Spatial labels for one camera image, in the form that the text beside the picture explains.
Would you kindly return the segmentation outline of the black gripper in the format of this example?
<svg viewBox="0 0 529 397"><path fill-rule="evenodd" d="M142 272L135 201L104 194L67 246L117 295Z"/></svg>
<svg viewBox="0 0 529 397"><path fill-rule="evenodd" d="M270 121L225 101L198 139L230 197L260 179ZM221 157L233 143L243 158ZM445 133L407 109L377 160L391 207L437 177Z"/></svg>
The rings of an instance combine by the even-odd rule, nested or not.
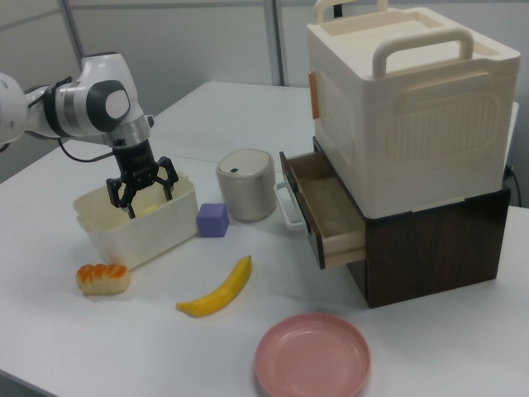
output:
<svg viewBox="0 0 529 397"><path fill-rule="evenodd" d="M173 199L174 184L179 181L178 173L170 158L162 156L155 161L148 140L134 146L113 149L112 153L121 172L120 178L106 181L112 206L126 210L129 218L135 218L132 201L137 190L151 186L154 181L162 186L167 202ZM164 170L165 177L159 176L157 169Z"/></svg>

